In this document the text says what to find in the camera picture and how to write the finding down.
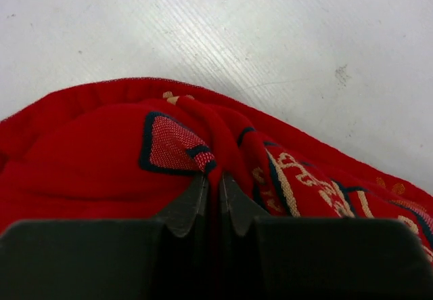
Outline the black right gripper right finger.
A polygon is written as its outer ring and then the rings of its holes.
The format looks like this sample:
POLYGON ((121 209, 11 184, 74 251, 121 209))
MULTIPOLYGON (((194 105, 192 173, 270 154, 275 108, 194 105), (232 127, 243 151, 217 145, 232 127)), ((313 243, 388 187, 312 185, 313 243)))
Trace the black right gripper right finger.
POLYGON ((432 268, 402 223, 273 217, 219 186, 226 299, 431 299, 432 268))

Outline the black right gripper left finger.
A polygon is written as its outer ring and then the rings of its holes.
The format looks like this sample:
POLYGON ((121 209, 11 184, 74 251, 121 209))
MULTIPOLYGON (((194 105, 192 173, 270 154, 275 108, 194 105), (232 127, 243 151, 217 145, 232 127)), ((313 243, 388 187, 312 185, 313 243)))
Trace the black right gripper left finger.
POLYGON ((2 299, 201 299, 208 182, 149 219, 20 221, 1 236, 2 299))

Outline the red printed pillowcase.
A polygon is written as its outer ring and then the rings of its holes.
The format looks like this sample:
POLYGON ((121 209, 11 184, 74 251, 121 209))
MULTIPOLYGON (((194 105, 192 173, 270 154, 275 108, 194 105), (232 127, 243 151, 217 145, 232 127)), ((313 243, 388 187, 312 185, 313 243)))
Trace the red printed pillowcase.
POLYGON ((1 229, 25 219, 142 219, 201 173, 268 214, 397 219, 432 256, 432 197, 209 89, 128 78, 50 93, 1 121, 1 229))

